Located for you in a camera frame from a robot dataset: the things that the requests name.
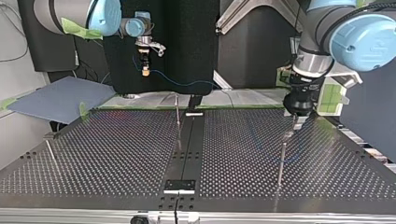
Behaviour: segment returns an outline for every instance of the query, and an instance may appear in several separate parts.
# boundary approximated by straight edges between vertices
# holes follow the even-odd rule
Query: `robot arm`
[[[154,25],[150,13],[136,11],[134,18],[123,19],[120,0],[36,0],[34,8],[37,20],[58,35],[78,35],[84,30],[94,30],[102,36],[119,34],[121,38],[136,38],[144,77],[150,74],[150,52],[153,50],[162,57],[166,50],[165,46],[152,40]],[[79,29],[75,33],[67,33],[63,19],[72,21]]]
[[[304,117],[314,108],[312,95],[335,63],[357,72],[369,72],[396,56],[396,21],[388,13],[373,11],[396,7],[373,4],[356,9],[356,0],[313,0],[290,77],[292,91],[284,106]]]

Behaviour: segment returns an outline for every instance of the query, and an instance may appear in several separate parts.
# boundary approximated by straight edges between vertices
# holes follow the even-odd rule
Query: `table surface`
[[[0,171],[0,208],[396,215],[396,176],[324,118],[283,109],[95,111]],[[277,184],[287,143],[282,187]],[[163,193],[195,180],[195,194]]]

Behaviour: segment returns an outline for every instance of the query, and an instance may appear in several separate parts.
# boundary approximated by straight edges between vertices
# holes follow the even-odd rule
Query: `metal rod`
[[[176,106],[176,114],[177,114],[177,126],[180,128],[180,110],[178,106],[178,94],[176,93],[176,99],[175,99],[175,106]]]
[[[283,177],[283,167],[285,165],[285,156],[286,156],[286,146],[287,143],[283,143],[282,145],[282,152],[280,154],[280,167],[279,167],[279,177],[277,179],[277,184],[282,186],[282,177]]]
[[[52,147],[50,146],[50,141],[46,140],[46,143],[47,143],[47,147],[49,148],[50,156],[52,157],[53,160],[56,160],[55,155],[53,154],[53,151],[52,151]]]

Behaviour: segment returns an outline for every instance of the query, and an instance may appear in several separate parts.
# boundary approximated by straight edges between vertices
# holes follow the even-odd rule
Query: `green tape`
[[[7,110],[9,105],[14,104],[17,101],[17,98],[9,98],[1,102],[0,110]]]
[[[84,102],[79,103],[79,115],[82,120],[86,120],[90,116],[90,112],[87,110],[87,106],[85,106]]]
[[[341,102],[341,97],[341,86],[325,85],[319,106],[319,112],[335,113],[337,111],[338,104]]]
[[[289,83],[290,80],[290,71],[281,71],[280,69],[277,70],[277,78],[276,78],[276,85],[279,87],[288,87],[289,85],[286,83]]]
[[[79,26],[77,23],[65,18],[62,18],[62,27],[64,28],[65,34],[76,35],[84,39],[103,39],[100,31],[87,30],[84,27]]]

